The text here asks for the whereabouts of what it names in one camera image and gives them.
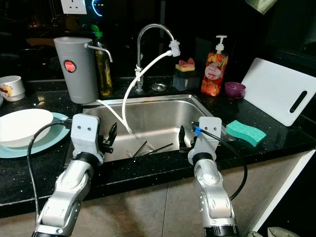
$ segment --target electrical socket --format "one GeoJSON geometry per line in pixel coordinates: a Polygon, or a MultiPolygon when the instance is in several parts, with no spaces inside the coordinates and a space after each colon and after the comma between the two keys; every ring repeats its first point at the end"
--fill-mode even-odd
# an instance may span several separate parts
{"type": "Polygon", "coordinates": [[[65,14],[87,14],[84,0],[61,0],[65,14]]]}

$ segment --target green sponge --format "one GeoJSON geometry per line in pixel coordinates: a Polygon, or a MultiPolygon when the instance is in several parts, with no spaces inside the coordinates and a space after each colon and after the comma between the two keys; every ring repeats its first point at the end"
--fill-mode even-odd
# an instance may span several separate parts
{"type": "Polygon", "coordinates": [[[256,147],[266,136],[266,134],[251,126],[247,126],[237,120],[226,126],[226,132],[234,137],[241,138],[256,147]]]}

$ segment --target white hose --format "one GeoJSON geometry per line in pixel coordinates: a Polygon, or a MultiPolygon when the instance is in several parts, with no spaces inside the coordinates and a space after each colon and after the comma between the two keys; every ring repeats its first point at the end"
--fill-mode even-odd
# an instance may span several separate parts
{"type": "Polygon", "coordinates": [[[136,77],[135,79],[131,82],[131,84],[129,85],[125,95],[124,95],[124,99],[123,99],[123,104],[122,104],[122,118],[123,118],[123,122],[124,124],[126,124],[127,127],[128,123],[126,120],[126,114],[125,114],[125,105],[126,105],[126,101],[127,101],[127,97],[130,93],[130,91],[132,90],[133,86],[135,85],[135,83],[137,82],[137,80],[153,65],[155,64],[157,61],[159,61],[161,58],[165,57],[165,56],[172,56],[172,51],[168,50],[166,53],[161,54],[160,56],[158,56],[157,58],[155,58],[150,64],[148,64],[136,77]]]}
{"type": "Polygon", "coordinates": [[[103,102],[102,100],[96,100],[96,102],[99,102],[100,104],[104,105],[105,107],[107,107],[112,114],[115,115],[115,117],[117,117],[117,119],[124,125],[124,127],[126,128],[127,132],[129,134],[133,134],[132,130],[129,128],[128,124],[124,122],[124,120],[111,108],[111,106],[109,106],[107,103],[103,102]]]}

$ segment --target orange soap bottle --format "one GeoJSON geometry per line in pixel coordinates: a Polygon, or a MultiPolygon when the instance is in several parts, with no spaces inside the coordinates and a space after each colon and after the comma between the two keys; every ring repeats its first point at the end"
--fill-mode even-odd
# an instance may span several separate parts
{"type": "Polygon", "coordinates": [[[224,71],[228,62],[228,55],[223,53],[223,39],[227,36],[216,36],[221,38],[216,45],[216,53],[208,54],[205,72],[202,81],[201,92],[211,96],[217,96],[221,90],[224,71]]]}

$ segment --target black countertop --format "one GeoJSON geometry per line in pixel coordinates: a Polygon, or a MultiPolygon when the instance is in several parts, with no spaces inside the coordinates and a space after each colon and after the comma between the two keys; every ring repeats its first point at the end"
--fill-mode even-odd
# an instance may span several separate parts
{"type": "MultiPolygon", "coordinates": [[[[158,82],[168,78],[155,79],[158,82]]],[[[109,99],[122,98],[126,83],[109,99]]],[[[130,97],[183,94],[168,84],[165,92],[131,93],[130,97]]],[[[17,110],[39,108],[58,112],[72,117],[80,108],[70,101],[64,82],[51,81],[27,85],[31,92],[27,98],[17,102],[5,102],[0,107],[0,116],[17,110]]],[[[223,125],[233,120],[254,126],[267,136],[256,148],[246,141],[236,139],[230,144],[237,149],[247,164],[286,155],[296,154],[316,147],[316,139],[302,129],[286,127],[245,100],[229,100],[224,95],[212,98],[200,94],[194,95],[223,125]]],[[[46,202],[54,190],[56,177],[63,171],[70,135],[56,145],[32,155],[32,164],[38,189],[40,205],[46,202]]],[[[217,148],[217,163],[221,169],[240,166],[229,150],[223,146],[217,148]]],[[[147,157],[122,159],[104,163],[97,167],[91,182],[91,190],[86,199],[99,198],[120,192],[134,190],[150,185],[174,181],[193,176],[193,167],[188,163],[187,154],[178,151],[154,154],[147,157]]],[[[0,217],[7,217],[35,210],[31,179],[26,158],[0,158],[0,217]]]]}

